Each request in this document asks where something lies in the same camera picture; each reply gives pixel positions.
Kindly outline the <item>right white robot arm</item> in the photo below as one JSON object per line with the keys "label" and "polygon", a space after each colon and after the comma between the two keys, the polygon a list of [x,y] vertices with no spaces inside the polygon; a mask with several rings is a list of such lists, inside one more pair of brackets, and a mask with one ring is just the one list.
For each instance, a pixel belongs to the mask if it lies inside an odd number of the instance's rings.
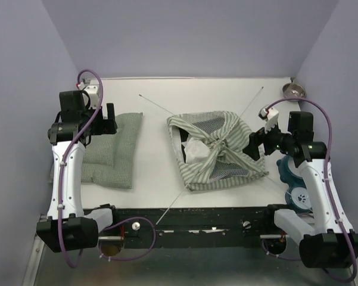
{"label": "right white robot arm", "polygon": [[309,225],[295,211],[278,207],[262,218],[263,229],[271,234],[282,229],[299,249],[300,259],[308,268],[344,269],[358,258],[358,234],[347,219],[334,186],[331,164],[326,160],[327,147],[313,140],[313,115],[292,111],[288,131],[278,127],[275,108],[262,108],[259,117],[266,123],[249,135],[243,152],[254,160],[278,150],[293,159],[309,195],[314,224]]}

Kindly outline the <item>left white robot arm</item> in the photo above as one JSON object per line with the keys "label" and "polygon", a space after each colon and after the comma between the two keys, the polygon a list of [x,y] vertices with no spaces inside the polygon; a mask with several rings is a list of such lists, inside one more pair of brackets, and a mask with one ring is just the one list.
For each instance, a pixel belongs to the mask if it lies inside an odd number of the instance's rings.
{"label": "left white robot arm", "polygon": [[117,124],[114,105],[90,106],[85,91],[60,92],[60,111],[48,138],[54,158],[53,190],[46,220],[36,226],[38,237],[54,252],[93,248],[99,233],[114,235],[120,221],[109,204],[84,211],[81,199],[82,164],[86,147],[94,135],[114,135]]}

